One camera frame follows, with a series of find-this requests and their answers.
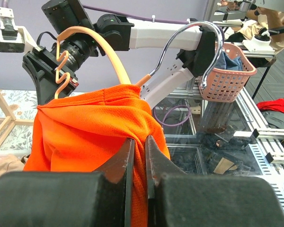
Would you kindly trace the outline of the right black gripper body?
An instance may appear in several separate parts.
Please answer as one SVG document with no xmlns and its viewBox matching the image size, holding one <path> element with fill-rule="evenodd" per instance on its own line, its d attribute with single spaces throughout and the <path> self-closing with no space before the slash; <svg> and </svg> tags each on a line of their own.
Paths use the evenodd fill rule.
<svg viewBox="0 0 284 227">
<path fill-rule="evenodd" d="M 56 60 L 56 43 L 49 51 L 41 45 L 41 38 L 37 39 L 40 51 L 33 50 L 33 75 L 37 77 L 53 78 L 58 67 Z M 98 57 L 97 43 L 91 37 L 69 37 L 60 43 L 60 53 L 68 51 L 69 57 L 65 66 L 70 73 L 77 71 L 89 57 Z"/>
</svg>

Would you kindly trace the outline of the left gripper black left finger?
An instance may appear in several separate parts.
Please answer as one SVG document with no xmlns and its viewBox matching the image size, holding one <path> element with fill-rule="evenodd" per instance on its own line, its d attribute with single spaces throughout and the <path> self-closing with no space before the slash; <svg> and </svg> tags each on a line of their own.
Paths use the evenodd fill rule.
<svg viewBox="0 0 284 227">
<path fill-rule="evenodd" d="M 88 173 L 9 172 L 0 177 L 0 227 L 129 227 L 135 142 Z"/>
</svg>

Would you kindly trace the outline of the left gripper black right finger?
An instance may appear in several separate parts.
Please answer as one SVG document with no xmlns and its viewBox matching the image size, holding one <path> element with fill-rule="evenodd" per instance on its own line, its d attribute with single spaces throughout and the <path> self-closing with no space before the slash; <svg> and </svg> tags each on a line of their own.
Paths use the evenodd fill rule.
<svg viewBox="0 0 284 227">
<path fill-rule="evenodd" d="M 284 227 L 284 212 L 259 177 L 189 175 L 148 136 L 145 143 L 150 227 Z"/>
</svg>

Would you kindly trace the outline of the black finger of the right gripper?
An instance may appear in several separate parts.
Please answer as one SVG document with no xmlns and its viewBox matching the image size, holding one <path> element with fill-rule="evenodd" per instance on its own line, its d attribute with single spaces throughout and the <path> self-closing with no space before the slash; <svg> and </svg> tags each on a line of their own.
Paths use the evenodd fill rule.
<svg viewBox="0 0 284 227">
<path fill-rule="evenodd" d="M 71 55 L 69 60 L 61 71 L 68 71 L 71 79 L 78 80 L 75 71 L 79 69 L 79 65 Z M 55 82 L 55 71 L 58 67 L 55 53 L 28 52 L 23 56 L 22 67 L 30 75 L 35 85 L 38 104 L 44 105 L 53 100 L 54 94 L 60 86 Z M 78 85 L 78 82 L 69 82 L 68 86 L 59 93 L 59 98 L 70 96 Z"/>
</svg>

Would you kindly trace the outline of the orange wavy hanger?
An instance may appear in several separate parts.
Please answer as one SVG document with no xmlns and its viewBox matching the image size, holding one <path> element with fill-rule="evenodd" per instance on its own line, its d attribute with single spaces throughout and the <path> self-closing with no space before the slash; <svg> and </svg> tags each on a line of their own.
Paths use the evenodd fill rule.
<svg viewBox="0 0 284 227">
<path fill-rule="evenodd" d="M 212 22 L 208 22 L 208 21 L 199 21 L 199 22 L 191 22 L 187 25 L 184 25 L 183 27 L 179 28 L 166 42 L 166 44 L 164 45 L 162 52 L 160 54 L 160 57 L 158 59 L 158 63 L 156 65 L 156 67 L 146 76 L 144 76 L 140 81 L 138 81 L 136 83 L 137 86 L 142 86 L 144 85 L 160 68 L 163 59 L 165 57 L 166 51 L 169 48 L 169 46 L 171 45 L 171 43 L 173 42 L 173 40 L 182 32 L 184 32 L 185 30 L 194 27 L 194 26 L 205 26 L 209 29 L 211 29 L 212 31 L 214 31 L 216 37 L 217 37 L 217 51 L 214 55 L 214 58 L 212 60 L 212 62 L 210 63 L 210 65 L 208 66 L 208 68 L 206 69 L 206 71 L 204 72 L 203 75 L 203 83 L 202 86 L 206 87 L 207 86 L 207 77 L 209 75 L 209 73 L 213 70 L 216 61 L 218 60 L 218 58 L 221 55 L 222 52 L 222 47 L 224 44 L 224 35 L 222 33 L 222 31 L 220 30 L 220 28 L 213 24 Z M 58 65 L 58 67 L 56 68 L 56 72 L 55 72 L 55 83 L 59 84 L 60 86 L 57 88 L 55 94 L 54 94 L 54 99 L 58 99 L 59 94 L 63 91 L 63 89 L 65 87 L 67 87 L 71 76 L 69 72 L 64 72 L 61 76 L 59 75 L 60 70 L 63 68 L 63 66 L 66 64 L 68 58 L 69 58 L 69 52 L 68 51 L 63 51 L 60 52 L 60 42 L 65 40 L 66 38 L 68 38 L 69 36 L 73 35 L 74 33 L 83 33 L 83 34 L 87 34 L 89 36 L 91 36 L 99 45 L 100 47 L 105 51 L 106 55 L 108 56 L 108 58 L 110 59 L 115 72 L 117 74 L 117 77 L 119 79 L 119 82 L 121 84 L 131 84 L 131 81 L 127 75 L 127 72 L 122 64 L 122 62 L 120 61 L 119 57 L 117 56 L 117 54 L 115 53 L 115 51 L 113 50 L 113 48 L 110 46 L 110 44 L 101 36 L 99 35 L 97 32 L 86 28 L 86 27 L 82 27 L 82 26 L 71 26 L 69 28 L 67 28 L 66 30 L 64 30 L 62 33 L 60 33 L 57 36 L 57 41 L 56 41 L 56 60 L 60 63 Z"/>
</svg>

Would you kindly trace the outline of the orange t shirt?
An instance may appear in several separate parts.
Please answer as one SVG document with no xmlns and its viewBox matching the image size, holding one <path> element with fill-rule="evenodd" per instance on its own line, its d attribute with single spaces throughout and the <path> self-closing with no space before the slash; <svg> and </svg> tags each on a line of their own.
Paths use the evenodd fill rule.
<svg viewBox="0 0 284 227">
<path fill-rule="evenodd" d="M 118 85 L 59 98 L 37 108 L 32 151 L 25 171 L 91 172 L 108 161 L 127 138 L 135 141 L 132 221 L 148 224 L 145 143 L 152 136 L 169 156 L 161 125 L 140 88 Z"/>
</svg>

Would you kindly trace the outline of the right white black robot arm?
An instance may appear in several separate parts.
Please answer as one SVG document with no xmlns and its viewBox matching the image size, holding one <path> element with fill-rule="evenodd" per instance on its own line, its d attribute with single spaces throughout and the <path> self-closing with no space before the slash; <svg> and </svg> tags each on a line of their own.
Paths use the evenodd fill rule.
<svg viewBox="0 0 284 227">
<path fill-rule="evenodd" d="M 120 83 L 130 84 L 116 52 L 161 48 L 154 69 L 137 83 L 141 98 L 154 107 L 192 78 L 200 78 L 200 88 L 207 88 L 224 43 L 220 28 L 207 21 L 181 25 L 105 14 L 92 23 L 78 0 L 51 0 L 42 11 L 58 34 L 56 43 L 51 51 L 32 44 L 23 57 L 39 105 L 69 96 L 78 86 L 75 72 L 89 57 L 107 56 Z"/>
</svg>

